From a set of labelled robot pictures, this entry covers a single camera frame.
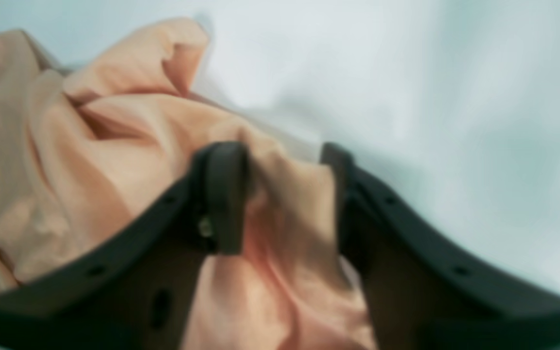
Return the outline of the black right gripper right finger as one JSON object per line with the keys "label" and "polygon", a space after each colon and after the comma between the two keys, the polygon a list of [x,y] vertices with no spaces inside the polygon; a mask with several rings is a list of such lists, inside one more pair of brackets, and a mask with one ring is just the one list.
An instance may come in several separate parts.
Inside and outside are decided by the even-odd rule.
{"label": "black right gripper right finger", "polygon": [[337,241],[381,350],[560,350],[560,295],[438,233],[333,142]]}

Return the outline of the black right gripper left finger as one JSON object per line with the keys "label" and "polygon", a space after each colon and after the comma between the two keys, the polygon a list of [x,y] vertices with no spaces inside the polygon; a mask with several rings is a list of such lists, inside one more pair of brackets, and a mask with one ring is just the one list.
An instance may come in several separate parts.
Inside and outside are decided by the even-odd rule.
{"label": "black right gripper left finger", "polygon": [[248,182],[244,144],[200,149],[186,175],[127,228],[0,293],[0,347],[177,350],[205,260],[242,252]]}

